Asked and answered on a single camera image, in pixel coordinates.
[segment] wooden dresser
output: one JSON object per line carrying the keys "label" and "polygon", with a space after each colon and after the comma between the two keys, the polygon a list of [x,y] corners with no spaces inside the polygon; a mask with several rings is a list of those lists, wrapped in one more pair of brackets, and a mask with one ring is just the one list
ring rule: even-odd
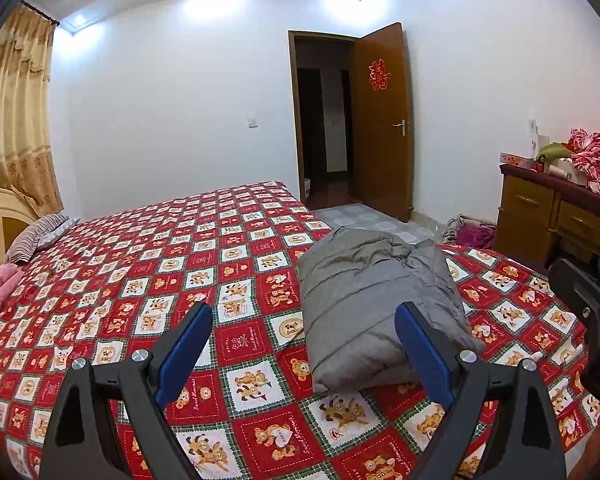
{"label": "wooden dresser", "polygon": [[583,186],[503,164],[493,248],[545,271],[562,253],[589,263],[600,255],[600,195]]}

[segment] door handle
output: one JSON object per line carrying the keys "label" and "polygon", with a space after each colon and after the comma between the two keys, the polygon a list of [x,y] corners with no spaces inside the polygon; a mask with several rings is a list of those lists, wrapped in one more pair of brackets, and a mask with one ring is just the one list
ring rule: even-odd
{"label": "door handle", "polygon": [[398,124],[392,124],[392,126],[394,126],[395,128],[401,128],[403,137],[407,134],[407,121],[405,121],[404,119]]}

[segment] curtain rod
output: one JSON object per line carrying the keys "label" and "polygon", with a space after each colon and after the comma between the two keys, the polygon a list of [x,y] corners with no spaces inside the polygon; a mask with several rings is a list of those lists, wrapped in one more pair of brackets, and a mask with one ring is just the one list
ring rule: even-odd
{"label": "curtain rod", "polygon": [[34,10],[35,12],[37,12],[40,16],[42,16],[43,18],[48,19],[51,23],[53,23],[54,25],[58,26],[60,25],[60,22],[58,20],[54,20],[51,16],[47,16],[44,12],[42,12],[40,9],[35,8],[33,5],[28,4],[27,2],[25,2],[24,0],[22,1],[22,4],[25,7],[29,7],[29,9]]}

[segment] gray folded comforter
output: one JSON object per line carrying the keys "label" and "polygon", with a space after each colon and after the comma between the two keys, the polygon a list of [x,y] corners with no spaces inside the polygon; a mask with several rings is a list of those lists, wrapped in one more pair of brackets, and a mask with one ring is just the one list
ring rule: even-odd
{"label": "gray folded comforter", "polygon": [[416,382],[394,328],[412,301],[458,349],[481,352],[444,253],[385,232],[340,228],[298,262],[306,348],[314,392]]}

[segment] red plaid cloth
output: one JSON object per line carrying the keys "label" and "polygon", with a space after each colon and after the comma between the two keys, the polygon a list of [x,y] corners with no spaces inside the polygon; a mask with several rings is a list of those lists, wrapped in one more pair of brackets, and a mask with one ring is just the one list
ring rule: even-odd
{"label": "red plaid cloth", "polygon": [[[212,336],[165,413],[203,479],[406,479],[443,415],[421,386],[313,392],[296,263],[330,231],[265,182],[78,224],[36,254],[0,313],[0,446],[14,468],[38,478],[75,358],[101,365],[151,348],[206,301]],[[600,416],[580,382],[584,326],[531,270],[493,251],[441,249],[481,357],[536,359],[564,450],[575,446]],[[331,416],[339,406],[357,415]],[[134,480],[151,480],[123,403],[111,407]],[[475,473],[495,415],[485,403],[462,474]]]}
{"label": "red plaid cloth", "polygon": [[589,188],[600,194],[600,132],[588,134],[585,130],[572,130],[569,143],[576,149],[571,155],[573,165],[589,179]]}

